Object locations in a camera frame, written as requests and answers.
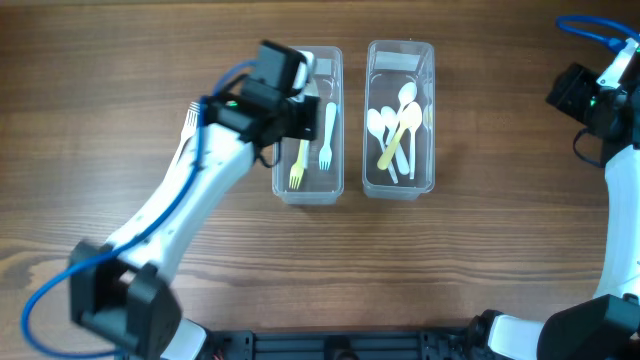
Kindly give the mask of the white spoon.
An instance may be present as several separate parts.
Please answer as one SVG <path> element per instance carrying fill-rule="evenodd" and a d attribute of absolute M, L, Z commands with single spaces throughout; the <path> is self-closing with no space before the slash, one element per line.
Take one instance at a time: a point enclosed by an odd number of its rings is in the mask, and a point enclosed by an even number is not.
<path fill-rule="evenodd" d="M 378 110 L 367 111 L 367 131 L 369 133 L 367 145 L 367 178 L 373 185 L 390 186 L 398 184 L 398 176 L 393 165 L 386 170 L 380 170 L 377 162 L 386 150 L 384 135 L 386 131 L 385 121 Z"/>
<path fill-rule="evenodd" d="M 385 121 L 385 125 L 388 129 L 388 134 L 386 136 L 385 139 L 385 144 L 389 145 L 391 143 L 391 140 L 393 139 L 398 125 L 399 125 L 399 120 L 397 119 L 397 115 L 396 112 L 389 106 L 384 106 L 381 109 L 381 115 L 383 120 Z M 395 151 L 395 159 L 396 159 L 396 164 L 398 167 L 398 171 L 402 174 L 402 175 L 408 175 L 409 174 L 409 164 L 406 158 L 406 155 L 403 151 L 403 148 L 401 145 L 398 145 L 398 147 L 396 148 Z"/>
<path fill-rule="evenodd" d="M 409 178 L 415 178 L 416 168 L 416 132 L 422 124 L 422 109 L 417 102 L 411 102 L 404 110 L 405 119 L 409 121 L 410 146 L 409 146 Z"/>
<path fill-rule="evenodd" d="M 413 82 L 408 82 L 402 86 L 398 93 L 399 109 L 396 112 L 397 119 L 400 121 L 400 115 L 406 106 L 415 100 L 417 96 L 417 86 Z"/>

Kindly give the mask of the cream yellow fork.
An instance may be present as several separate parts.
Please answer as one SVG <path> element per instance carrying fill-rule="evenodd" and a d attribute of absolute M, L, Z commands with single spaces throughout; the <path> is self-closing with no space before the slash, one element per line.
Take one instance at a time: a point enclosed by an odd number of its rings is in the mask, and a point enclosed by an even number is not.
<path fill-rule="evenodd" d="M 301 184 L 308 158 L 309 141 L 301 140 L 295 163 L 291 166 L 289 174 L 289 188 L 297 190 Z"/>

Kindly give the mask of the white fork long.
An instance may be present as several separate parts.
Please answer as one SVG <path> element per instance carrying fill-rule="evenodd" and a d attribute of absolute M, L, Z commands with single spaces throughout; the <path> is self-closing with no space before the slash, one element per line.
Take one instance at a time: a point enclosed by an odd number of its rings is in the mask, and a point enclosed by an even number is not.
<path fill-rule="evenodd" d="M 186 145 L 187 141 L 190 140 L 191 137 L 196 133 L 199 113 L 200 113 L 199 104 L 196 102 L 191 102 L 187 110 L 184 124 L 181 130 L 179 145 L 174 153 L 174 156 L 172 157 L 172 160 L 170 162 L 167 172 L 170 172 L 173 169 L 173 167 L 176 165 L 179 158 L 181 157 L 181 154 L 183 152 L 184 146 Z"/>

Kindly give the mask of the pale blue fork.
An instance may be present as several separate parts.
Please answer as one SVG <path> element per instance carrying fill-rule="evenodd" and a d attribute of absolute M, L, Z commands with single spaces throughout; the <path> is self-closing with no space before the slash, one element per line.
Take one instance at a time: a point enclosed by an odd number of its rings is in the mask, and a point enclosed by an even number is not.
<path fill-rule="evenodd" d="M 328 171 L 332 160 L 331 140 L 336 121 L 337 105 L 329 102 L 325 108 L 324 141 L 319 152 L 319 167 L 322 171 Z"/>

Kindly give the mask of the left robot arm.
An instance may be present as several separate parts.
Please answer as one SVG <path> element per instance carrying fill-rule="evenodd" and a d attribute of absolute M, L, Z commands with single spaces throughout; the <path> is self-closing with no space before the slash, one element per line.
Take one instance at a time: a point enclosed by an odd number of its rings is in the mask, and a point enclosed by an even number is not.
<path fill-rule="evenodd" d="M 320 103 L 313 53 L 263 41 L 198 102 L 195 132 L 143 207 L 102 246 L 69 258 L 71 319 L 133 359 L 194 359 L 205 330 L 171 290 L 194 236 L 224 194 L 285 138 L 312 140 Z"/>

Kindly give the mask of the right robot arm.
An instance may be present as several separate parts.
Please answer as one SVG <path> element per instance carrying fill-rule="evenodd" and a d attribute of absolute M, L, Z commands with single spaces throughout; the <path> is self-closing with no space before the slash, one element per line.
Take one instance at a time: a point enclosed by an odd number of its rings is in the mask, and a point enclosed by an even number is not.
<path fill-rule="evenodd" d="M 544 322 L 485 313 L 468 339 L 506 359 L 636 359 L 639 356 L 639 72 L 625 67 L 606 84 L 572 64 L 547 103 L 602 142 L 598 166 L 608 189 L 608 230 L 591 300 Z"/>

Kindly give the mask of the yellow spoon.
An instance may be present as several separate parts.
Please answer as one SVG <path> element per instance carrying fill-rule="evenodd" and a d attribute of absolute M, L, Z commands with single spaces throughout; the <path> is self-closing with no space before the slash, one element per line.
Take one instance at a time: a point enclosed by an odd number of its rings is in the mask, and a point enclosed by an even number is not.
<path fill-rule="evenodd" d="M 416 120 L 421 119 L 420 111 L 420 105 L 416 102 L 411 102 L 403 111 L 396 115 L 396 120 L 398 121 L 396 132 L 377 162 L 377 167 L 380 170 L 386 170 L 389 167 L 404 132 L 411 128 Z"/>

